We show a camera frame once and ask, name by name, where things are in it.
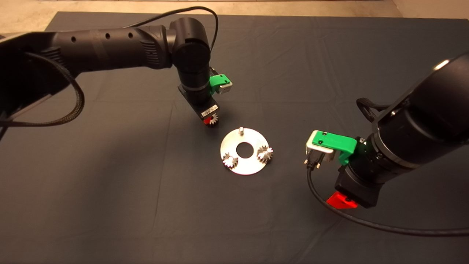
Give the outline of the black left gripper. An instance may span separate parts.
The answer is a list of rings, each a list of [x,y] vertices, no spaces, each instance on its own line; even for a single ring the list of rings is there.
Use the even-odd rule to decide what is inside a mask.
[[[214,124],[214,117],[211,116],[219,111],[219,104],[212,96],[204,102],[191,101],[191,107],[197,114],[198,118],[202,121],[204,120],[204,125],[211,126]]]

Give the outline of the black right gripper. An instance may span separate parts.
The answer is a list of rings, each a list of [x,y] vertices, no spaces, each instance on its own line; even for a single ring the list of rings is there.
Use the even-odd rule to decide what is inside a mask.
[[[364,208],[377,205],[381,184],[360,179],[347,165],[338,169],[335,190],[326,203],[335,209],[355,209],[358,204]]]

